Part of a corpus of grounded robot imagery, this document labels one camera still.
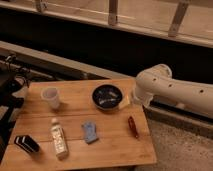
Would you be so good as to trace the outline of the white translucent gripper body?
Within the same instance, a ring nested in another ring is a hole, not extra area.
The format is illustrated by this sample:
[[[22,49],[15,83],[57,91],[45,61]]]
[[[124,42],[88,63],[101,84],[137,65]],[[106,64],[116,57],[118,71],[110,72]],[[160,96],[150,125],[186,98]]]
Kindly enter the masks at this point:
[[[135,87],[131,92],[132,100],[136,104],[143,105],[144,107],[148,107],[151,102],[151,94],[146,92],[139,87]]]

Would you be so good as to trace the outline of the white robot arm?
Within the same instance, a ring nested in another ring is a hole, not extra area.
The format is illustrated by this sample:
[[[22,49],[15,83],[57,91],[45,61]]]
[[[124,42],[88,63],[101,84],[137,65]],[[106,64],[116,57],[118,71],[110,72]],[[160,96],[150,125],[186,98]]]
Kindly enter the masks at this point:
[[[135,78],[132,100],[149,107],[154,96],[161,96],[213,119],[213,85],[177,80],[166,64],[141,71]]]

